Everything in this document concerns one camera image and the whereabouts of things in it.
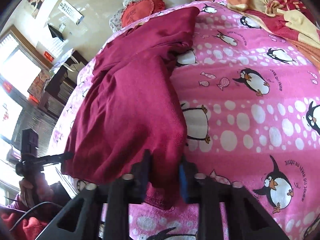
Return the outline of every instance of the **red sign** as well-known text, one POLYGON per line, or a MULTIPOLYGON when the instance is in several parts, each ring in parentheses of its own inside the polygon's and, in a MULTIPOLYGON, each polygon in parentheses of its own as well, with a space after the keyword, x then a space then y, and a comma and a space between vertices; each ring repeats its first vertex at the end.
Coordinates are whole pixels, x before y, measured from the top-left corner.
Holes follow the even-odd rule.
POLYGON ((4 90, 7 92, 7 93, 10 93, 11 90, 12 90, 12 85, 8 82, 8 81, 4 81, 2 83, 2 87, 4 88, 4 90))
POLYGON ((47 60, 49 60, 50 62, 53 62, 54 61, 54 57, 52 57, 50 54, 49 54, 49 52, 45 52, 44 53, 44 56, 45 56, 45 58, 47 59, 47 60))

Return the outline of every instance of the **wall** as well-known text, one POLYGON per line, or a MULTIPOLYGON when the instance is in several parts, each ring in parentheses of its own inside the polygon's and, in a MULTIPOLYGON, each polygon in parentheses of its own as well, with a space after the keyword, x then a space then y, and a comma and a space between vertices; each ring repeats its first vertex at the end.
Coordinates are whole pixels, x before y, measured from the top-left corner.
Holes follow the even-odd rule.
POLYGON ((34 19, 29 11, 24 8, 27 0, 22 0, 13 11, 1 34, 14 24, 22 35, 36 47, 39 34, 41 34, 39 30, 43 29, 57 1, 58 0, 44 0, 36 19, 34 19))

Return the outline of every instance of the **maroon towel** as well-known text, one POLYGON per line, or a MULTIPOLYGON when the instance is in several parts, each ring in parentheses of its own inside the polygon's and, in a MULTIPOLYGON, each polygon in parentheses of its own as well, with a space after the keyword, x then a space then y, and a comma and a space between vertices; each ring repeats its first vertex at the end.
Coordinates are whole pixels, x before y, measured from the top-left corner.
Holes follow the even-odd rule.
POLYGON ((176 56, 191 49, 199 9, 149 20, 97 55, 92 87, 71 129, 63 165, 74 178, 103 184, 130 171, 144 149, 153 155, 147 202, 170 208, 187 128, 170 82, 176 56))

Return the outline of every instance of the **dark red cloth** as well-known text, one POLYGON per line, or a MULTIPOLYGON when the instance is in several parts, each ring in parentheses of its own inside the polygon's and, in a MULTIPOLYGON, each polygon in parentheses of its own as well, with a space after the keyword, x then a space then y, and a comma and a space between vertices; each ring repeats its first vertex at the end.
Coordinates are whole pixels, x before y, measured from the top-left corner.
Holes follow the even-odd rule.
POLYGON ((187 128, 170 82, 176 56, 191 49, 199 9, 150 19, 108 43, 97 55, 92 87, 77 113, 63 165, 74 178, 103 184, 129 172, 145 149, 153 155, 151 204, 170 206, 187 128))

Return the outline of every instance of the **pink blanket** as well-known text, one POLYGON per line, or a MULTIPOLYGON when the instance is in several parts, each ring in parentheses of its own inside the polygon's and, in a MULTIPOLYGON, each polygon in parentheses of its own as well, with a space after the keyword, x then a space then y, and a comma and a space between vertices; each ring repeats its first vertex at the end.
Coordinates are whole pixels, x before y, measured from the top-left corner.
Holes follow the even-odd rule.
MULTIPOLYGON (((153 187, 166 196, 178 193, 187 129, 170 75, 176 56, 191 49, 198 14, 191 7, 154 18, 121 34, 96 57, 92 86, 66 145, 75 155, 64 173, 104 184, 128 173, 149 149, 153 187)), ((149 192, 148 203, 170 208, 161 195, 149 192)))
MULTIPOLYGON (((242 182, 289 239, 313 239, 320 223, 319 72, 292 44, 256 22, 217 3, 182 7, 189 6, 201 10, 192 49, 178 57, 170 78, 187 124, 187 159, 216 181, 242 182)), ((95 59, 79 75, 52 135, 51 153, 64 150, 94 64, 95 59)), ((195 235, 197 219, 198 207, 182 201, 168 211, 131 205, 130 237, 147 239, 171 227, 168 234, 195 235)), ((227 239, 226 225, 224 232, 227 239)))

